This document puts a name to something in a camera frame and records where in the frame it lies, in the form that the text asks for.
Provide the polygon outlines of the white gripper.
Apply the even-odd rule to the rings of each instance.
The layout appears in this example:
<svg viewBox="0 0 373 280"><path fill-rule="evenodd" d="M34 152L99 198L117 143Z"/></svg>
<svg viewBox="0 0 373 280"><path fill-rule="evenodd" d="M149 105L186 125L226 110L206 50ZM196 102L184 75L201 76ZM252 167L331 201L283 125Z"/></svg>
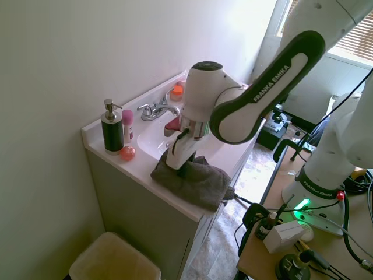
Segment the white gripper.
<svg viewBox="0 0 373 280"><path fill-rule="evenodd" d="M198 141L194 140L189 131L183 131L169 146L166 164L168 167L177 170L178 177L185 177L188 171L188 166L185 165L187 161L188 163L195 163L197 144Z"/></svg>

